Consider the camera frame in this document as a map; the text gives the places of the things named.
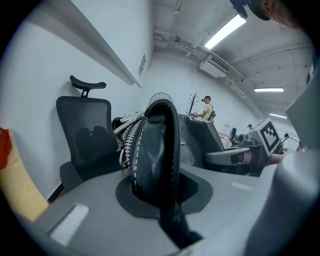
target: ceiling pipe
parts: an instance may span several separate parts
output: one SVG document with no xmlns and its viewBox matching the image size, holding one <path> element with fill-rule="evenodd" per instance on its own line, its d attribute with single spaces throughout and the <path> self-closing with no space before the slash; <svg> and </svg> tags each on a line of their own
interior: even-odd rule
<svg viewBox="0 0 320 256">
<path fill-rule="evenodd" d="M 179 7 L 179 4 L 180 4 L 180 0 L 177 1 L 176 3 L 176 7 L 175 9 L 173 10 L 174 11 L 174 15 L 173 15 L 173 20 L 172 20 L 172 23 L 171 23 L 171 26 L 170 26 L 170 32 L 175 24 L 175 21 L 176 21 L 176 17 L 177 15 L 179 14 L 179 11 L 180 11 L 180 7 Z"/>
<path fill-rule="evenodd" d="M 179 36 L 176 35 L 176 34 L 170 34 L 170 33 L 168 33 L 168 32 L 163 32 L 163 31 L 159 31 L 159 30 L 155 30 L 154 32 L 155 32 L 155 33 L 165 33 L 165 34 L 169 34 L 169 36 L 179 37 Z M 211 50 L 209 50 L 208 48 L 206 48 L 206 47 L 204 47 L 204 46 L 202 46 L 202 45 L 200 45 L 200 44 L 197 44 L 197 43 L 195 43 L 195 42 L 193 42 L 193 41 L 190 41 L 190 40 L 188 40 L 188 39 L 185 39 L 185 38 L 181 38 L 181 39 L 184 40 L 184 41 L 186 41 L 186 42 L 188 42 L 188 43 L 190 43 L 190 44 L 192 44 L 192 45 L 194 45 L 194 46 L 200 47 L 200 48 L 202 48 L 203 50 L 205 50 L 206 52 L 209 52 L 211 55 L 217 57 L 218 59 L 221 59 L 225 64 L 227 64 L 227 65 L 230 67 L 230 69 L 232 69 L 233 71 L 235 71 L 235 72 L 241 77 L 241 79 L 240 79 L 241 82 L 246 82 L 246 83 L 250 86 L 251 89 L 254 89 L 254 88 L 251 86 L 251 84 L 248 83 L 248 81 L 247 81 L 230 63 L 228 63 L 227 61 L 225 61 L 223 58 L 221 58 L 220 56 L 218 56 L 217 54 L 215 54 L 214 52 L 212 52 Z"/>
<path fill-rule="evenodd" d="M 155 9 L 160 9 L 160 10 L 165 10 L 165 11 L 172 11 L 172 6 L 171 5 L 162 5 L 162 4 L 155 4 L 154 5 Z"/>
<path fill-rule="evenodd" d="M 167 50 L 155 49 L 155 51 L 161 52 L 161 53 L 163 53 L 163 54 L 172 55 L 172 56 L 175 56 L 175 57 L 178 57 L 178 58 L 181 58 L 181 59 L 184 59 L 185 61 L 190 62 L 190 63 L 193 64 L 193 65 L 196 64 L 193 60 L 188 59 L 188 58 L 186 58 L 185 56 L 181 56 L 181 55 L 175 54 L 175 53 L 170 52 L 170 51 L 167 51 Z"/>
<path fill-rule="evenodd" d="M 279 47 L 279 48 L 275 48 L 275 49 L 271 49 L 271 50 L 266 50 L 264 52 L 254 54 L 254 55 L 246 57 L 242 60 L 236 61 L 236 62 L 232 63 L 232 65 L 235 68 L 237 68 L 242 65 L 248 64 L 250 62 L 254 62 L 254 61 L 263 59 L 265 57 L 269 57 L 269 56 L 281 54 L 281 53 L 288 53 L 288 52 L 296 51 L 296 50 L 303 50 L 303 49 L 312 49 L 312 45 L 310 43 L 298 43 L 298 44 L 286 45 L 283 47 Z"/>
<path fill-rule="evenodd" d="M 197 51 L 197 50 L 195 50 L 195 49 L 193 49 L 193 48 L 191 48 L 189 45 L 185 45 L 185 44 L 182 44 L 182 43 L 180 43 L 179 45 L 178 45 L 178 42 L 175 42 L 175 44 L 174 44 L 174 46 L 169 46 L 170 48 L 174 48 L 174 49 L 180 49 L 180 50 L 183 50 L 183 51 L 186 51 L 186 52 L 190 52 L 191 54 L 193 54 L 193 55 L 196 55 L 196 56 L 198 56 L 198 58 L 201 58 L 201 59 L 203 59 L 203 60 L 205 60 L 205 59 L 207 59 L 209 56 L 206 56 L 205 54 L 203 54 L 202 52 L 199 52 L 199 51 Z M 216 55 L 216 54 L 213 54 L 213 55 L 215 55 L 215 56 L 217 56 L 217 58 L 219 58 L 219 59 L 221 59 L 221 60 L 223 60 L 221 57 L 219 57 L 218 55 Z M 250 85 L 249 83 L 248 83 L 248 81 L 242 76 L 242 75 L 240 75 L 241 77 L 242 77 L 242 81 L 245 81 L 248 85 Z M 254 111 L 258 114 L 258 116 L 259 117 L 264 117 L 264 115 L 256 108 L 256 106 L 252 103 L 252 101 L 238 88 L 238 87 L 236 87 L 235 85 L 234 85 L 234 82 L 233 81 L 231 81 L 229 78 L 227 78 L 227 77 L 225 77 L 227 80 L 228 80 L 228 82 L 226 82 L 226 84 L 227 85 L 229 85 L 229 87 L 231 87 L 241 98 L 244 98 L 244 100 L 247 102 L 247 104 L 252 108 L 252 109 L 254 109 Z M 260 104 L 261 104 L 261 107 L 264 109 L 264 104 L 263 104 L 263 102 L 261 102 L 261 99 L 258 97 L 258 96 L 256 96 L 257 97 L 257 99 L 259 100 L 259 102 L 260 102 Z"/>
</svg>

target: man in beige shirt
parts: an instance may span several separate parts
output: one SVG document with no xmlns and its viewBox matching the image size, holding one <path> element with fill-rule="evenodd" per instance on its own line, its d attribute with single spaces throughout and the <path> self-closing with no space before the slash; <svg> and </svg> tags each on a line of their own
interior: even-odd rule
<svg viewBox="0 0 320 256">
<path fill-rule="evenodd" d="M 202 120 L 208 120 L 212 111 L 214 110 L 212 104 L 211 104 L 211 98 L 210 96 L 205 96 L 204 97 L 204 103 L 205 103 L 205 106 L 204 106 L 204 111 L 202 114 L 195 114 L 194 117 L 197 118 L 197 117 L 200 117 Z"/>
</svg>

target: zipper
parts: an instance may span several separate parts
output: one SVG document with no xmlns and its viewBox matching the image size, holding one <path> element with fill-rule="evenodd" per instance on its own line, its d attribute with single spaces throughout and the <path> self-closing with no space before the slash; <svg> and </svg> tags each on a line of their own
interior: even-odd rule
<svg viewBox="0 0 320 256">
<path fill-rule="evenodd" d="M 136 121 L 134 124 L 132 124 L 131 126 L 129 126 L 127 129 L 128 131 L 126 131 L 124 133 L 125 135 L 125 138 L 124 139 L 124 148 L 122 149 L 122 152 L 121 152 L 121 155 L 120 155 L 120 164 L 121 166 L 125 167 L 125 166 L 128 166 L 129 167 L 129 170 L 130 170 L 130 150 L 132 149 L 132 143 L 133 143 L 133 140 L 136 136 L 136 133 L 138 131 L 138 128 L 141 124 L 141 122 L 143 121 L 144 119 L 140 119 L 138 121 Z M 123 154 L 125 153 L 125 158 L 126 160 L 123 162 Z"/>
</svg>

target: chair seat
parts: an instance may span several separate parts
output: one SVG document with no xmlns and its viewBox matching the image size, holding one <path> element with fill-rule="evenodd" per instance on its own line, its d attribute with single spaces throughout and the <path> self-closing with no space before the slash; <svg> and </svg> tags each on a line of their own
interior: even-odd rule
<svg viewBox="0 0 320 256">
<path fill-rule="evenodd" d="M 94 164 L 81 169 L 77 169 L 81 179 L 85 182 L 94 177 L 111 174 L 125 169 L 124 167 L 121 167 L 119 163 L 120 153 L 121 151 L 117 151 L 96 161 Z"/>
</svg>

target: black office chair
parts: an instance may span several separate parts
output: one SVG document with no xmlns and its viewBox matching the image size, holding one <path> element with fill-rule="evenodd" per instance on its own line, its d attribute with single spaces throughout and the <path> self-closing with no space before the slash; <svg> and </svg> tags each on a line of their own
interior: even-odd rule
<svg viewBox="0 0 320 256">
<path fill-rule="evenodd" d="M 120 151 L 111 123 L 111 104 L 106 99 L 88 98 L 92 89 L 106 84 L 87 83 L 70 76 L 74 87 L 83 90 L 81 97 L 61 96 L 57 113 L 70 149 L 71 161 L 60 167 L 60 178 L 66 192 L 97 176 L 123 169 Z"/>
</svg>

